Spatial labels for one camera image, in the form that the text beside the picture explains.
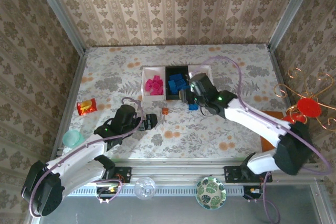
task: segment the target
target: teal cup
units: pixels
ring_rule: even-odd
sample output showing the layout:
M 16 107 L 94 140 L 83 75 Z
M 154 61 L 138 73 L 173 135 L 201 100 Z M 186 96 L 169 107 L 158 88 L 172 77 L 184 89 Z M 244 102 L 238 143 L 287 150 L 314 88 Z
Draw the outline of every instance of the teal cup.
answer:
M 84 137 L 77 130 L 70 130 L 63 135 L 63 144 L 70 148 L 75 148 L 84 142 Z

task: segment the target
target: blue block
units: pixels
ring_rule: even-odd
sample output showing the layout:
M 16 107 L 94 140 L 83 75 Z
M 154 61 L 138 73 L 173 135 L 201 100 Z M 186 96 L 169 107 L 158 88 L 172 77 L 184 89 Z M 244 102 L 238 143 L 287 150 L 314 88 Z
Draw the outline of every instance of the blue block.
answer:
M 197 104 L 189 104 L 189 110 L 198 110 Z
M 178 73 L 178 74 L 173 74 L 172 76 L 169 76 L 169 79 L 171 81 L 178 81 L 183 79 L 182 74 Z
M 169 88 L 170 88 L 171 90 L 176 89 L 175 81 L 169 81 L 168 84 L 169 84 Z
M 184 86 L 184 87 L 182 87 L 180 89 L 189 89 L 189 88 L 190 88 L 190 86 Z
M 177 89 L 181 89 L 181 88 L 183 88 L 184 86 L 187 85 L 187 83 L 185 83 L 185 81 L 183 79 L 179 80 L 179 81 L 175 81 L 175 84 L 176 84 Z

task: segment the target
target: black box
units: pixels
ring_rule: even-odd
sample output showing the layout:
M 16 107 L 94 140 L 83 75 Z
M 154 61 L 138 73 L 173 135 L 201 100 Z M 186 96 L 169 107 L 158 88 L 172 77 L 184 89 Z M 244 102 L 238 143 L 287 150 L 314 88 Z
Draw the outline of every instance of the black box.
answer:
M 169 76 L 174 74 L 181 74 L 183 80 L 187 85 L 189 85 L 189 78 L 188 78 L 188 66 L 171 66 L 166 67 L 166 100 L 179 100 L 180 97 L 177 94 L 172 94 L 170 90 L 168 82 L 170 81 Z

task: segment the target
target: white box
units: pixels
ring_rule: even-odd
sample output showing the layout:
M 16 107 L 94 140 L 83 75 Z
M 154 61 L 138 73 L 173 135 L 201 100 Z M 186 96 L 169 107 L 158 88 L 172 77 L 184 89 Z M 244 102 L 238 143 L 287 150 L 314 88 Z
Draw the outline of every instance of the white box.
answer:
M 163 81 L 163 95 L 151 95 L 151 91 L 145 91 L 145 84 L 154 76 L 160 76 Z M 142 69 L 142 83 L 141 83 L 142 101 L 164 101 L 166 97 L 166 67 L 149 67 Z
M 192 77 L 192 72 L 195 71 L 200 65 L 189 65 L 188 66 L 188 74 L 189 77 Z M 212 78 L 211 66 L 203 65 L 201 66 L 197 73 L 206 74 L 211 83 L 214 84 L 214 80 Z M 151 92 L 145 91 L 145 84 L 149 79 L 154 78 L 154 76 L 160 76 L 163 81 L 163 95 L 150 95 Z M 166 100 L 166 67 L 148 67 L 142 69 L 142 83 L 141 83 L 141 94 L 142 101 L 164 101 Z

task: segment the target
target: red snack bag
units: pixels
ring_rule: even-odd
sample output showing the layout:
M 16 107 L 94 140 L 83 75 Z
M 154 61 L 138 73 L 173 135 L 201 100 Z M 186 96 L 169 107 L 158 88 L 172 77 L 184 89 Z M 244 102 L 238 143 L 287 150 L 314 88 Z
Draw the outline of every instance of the red snack bag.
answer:
M 77 110 L 79 115 L 85 115 L 97 110 L 94 98 L 88 101 L 77 102 Z

